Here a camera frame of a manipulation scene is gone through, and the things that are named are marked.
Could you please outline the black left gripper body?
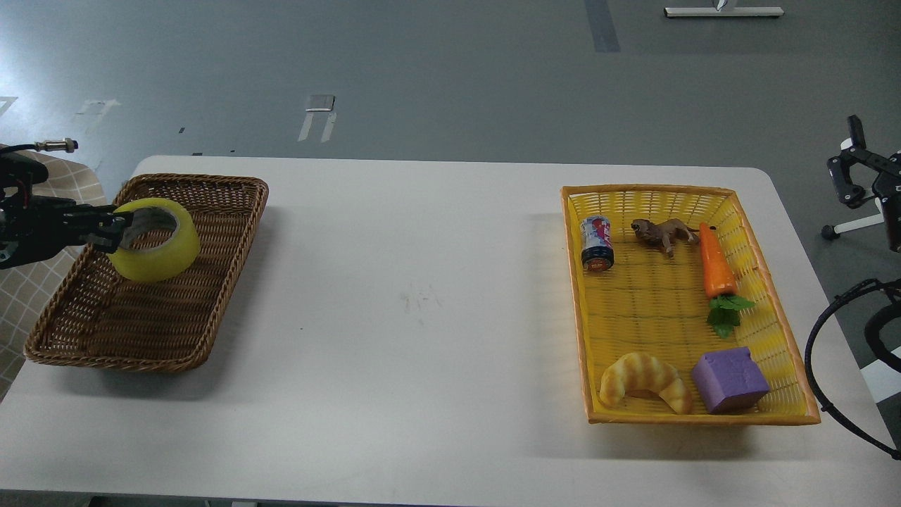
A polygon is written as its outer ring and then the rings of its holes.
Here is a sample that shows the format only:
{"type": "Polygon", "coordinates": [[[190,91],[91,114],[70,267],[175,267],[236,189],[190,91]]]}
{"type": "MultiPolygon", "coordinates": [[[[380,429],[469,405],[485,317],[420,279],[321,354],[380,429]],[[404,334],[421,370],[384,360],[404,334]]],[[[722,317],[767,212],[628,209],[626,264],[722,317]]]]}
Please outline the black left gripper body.
{"type": "Polygon", "coordinates": [[[74,227],[72,199],[19,198],[2,202],[1,269],[49,260],[68,246],[84,245],[88,227],[74,227]]]}

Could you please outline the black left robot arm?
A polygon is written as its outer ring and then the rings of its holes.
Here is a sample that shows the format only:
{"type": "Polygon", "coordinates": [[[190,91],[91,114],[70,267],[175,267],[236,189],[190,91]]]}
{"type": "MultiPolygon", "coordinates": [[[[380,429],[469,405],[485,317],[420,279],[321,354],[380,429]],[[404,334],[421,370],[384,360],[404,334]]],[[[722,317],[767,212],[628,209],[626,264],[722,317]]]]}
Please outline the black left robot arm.
{"type": "Polygon", "coordinates": [[[23,156],[23,151],[74,153],[78,147],[77,141],[65,138],[2,148],[3,270],[47,261],[69,246],[93,244],[111,254],[122,244],[133,225],[133,212],[33,192],[33,186],[47,182],[49,171],[43,163],[23,156]]]}

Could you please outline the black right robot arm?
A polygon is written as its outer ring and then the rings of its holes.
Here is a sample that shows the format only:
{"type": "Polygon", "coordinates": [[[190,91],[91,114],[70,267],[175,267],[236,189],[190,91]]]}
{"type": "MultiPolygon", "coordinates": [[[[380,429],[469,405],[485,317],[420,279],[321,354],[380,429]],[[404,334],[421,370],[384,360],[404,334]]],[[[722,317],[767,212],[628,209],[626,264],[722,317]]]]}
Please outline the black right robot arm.
{"type": "Polygon", "coordinates": [[[900,163],[899,151],[889,156],[870,151],[865,139],[862,120],[858,115],[847,118],[848,138],[840,153],[827,158],[831,184],[840,204],[856,209],[868,200],[878,202],[891,251],[900,250],[900,163]],[[852,180],[852,167],[862,165],[876,171],[867,192],[852,180]]]}

